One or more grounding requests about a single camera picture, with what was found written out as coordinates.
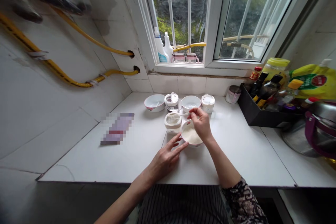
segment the patterned sleeve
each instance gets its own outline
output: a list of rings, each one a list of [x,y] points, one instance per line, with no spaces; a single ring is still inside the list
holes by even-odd
[[[235,224],[268,223],[264,211],[245,179],[241,178],[237,185],[222,189],[222,192],[230,205],[232,220]]]

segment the flour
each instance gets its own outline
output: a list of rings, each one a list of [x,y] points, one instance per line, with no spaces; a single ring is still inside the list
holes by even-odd
[[[197,135],[194,127],[192,126],[186,127],[186,129],[183,131],[183,139],[186,142],[194,145],[203,143],[201,138]]]

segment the white bowl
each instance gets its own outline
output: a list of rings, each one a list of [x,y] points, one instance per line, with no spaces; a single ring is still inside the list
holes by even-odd
[[[184,131],[186,130],[186,128],[189,128],[189,127],[194,128],[194,123],[192,122],[192,120],[188,120],[188,121],[186,121],[186,122],[182,125],[182,128],[181,128],[181,137],[182,137],[183,142],[187,142],[187,141],[185,141],[185,139],[183,138],[183,133],[184,133]],[[191,143],[189,142],[188,147],[190,146],[191,148],[197,148],[197,147],[200,147],[202,144],[203,144],[203,142],[201,142],[201,143],[199,143],[199,144],[191,144]]]
[[[153,94],[146,98],[144,104],[150,112],[159,112],[165,108],[165,96],[163,94]]]
[[[183,111],[188,113],[189,110],[191,110],[194,107],[200,107],[201,106],[201,99],[199,99],[197,96],[186,96],[181,101]]]

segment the green label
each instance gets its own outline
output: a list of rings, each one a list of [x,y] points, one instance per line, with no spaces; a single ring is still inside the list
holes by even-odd
[[[289,82],[291,82],[294,79],[299,79],[300,81],[303,81],[303,84],[301,87],[299,87],[299,90],[315,89],[320,86],[323,86],[327,82],[326,76],[316,75],[314,73],[293,77],[290,79]]]

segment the small glass jar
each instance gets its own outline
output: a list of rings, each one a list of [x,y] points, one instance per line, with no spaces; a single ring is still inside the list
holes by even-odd
[[[184,56],[184,53],[182,52],[176,52],[173,54],[171,62],[175,62],[175,63],[185,63],[186,62],[186,57]]]
[[[202,110],[208,114],[212,113],[215,105],[215,98],[209,94],[202,96]]]
[[[196,55],[196,53],[191,53],[191,52],[188,52],[187,53],[187,62],[188,63],[199,63],[200,62],[200,60],[197,58],[197,55]]]
[[[173,110],[179,111],[181,109],[180,99],[177,94],[175,93],[167,94],[164,97],[164,100],[165,100],[164,102],[166,104],[166,108],[169,112],[172,112]]]
[[[167,129],[167,134],[176,135],[181,131],[182,117],[180,116],[178,119],[174,119],[173,115],[175,114],[181,115],[176,110],[174,110],[173,112],[168,113],[164,118],[164,126]]]
[[[227,92],[225,96],[225,100],[228,103],[236,104],[241,93],[242,93],[242,90],[240,89],[240,87],[232,85],[229,87],[229,91]]]
[[[269,58],[264,68],[262,69],[262,72],[268,73],[265,82],[268,80],[270,81],[274,75],[279,74],[283,77],[279,83],[280,85],[283,85],[286,80],[285,70],[289,63],[290,61],[287,59]]]

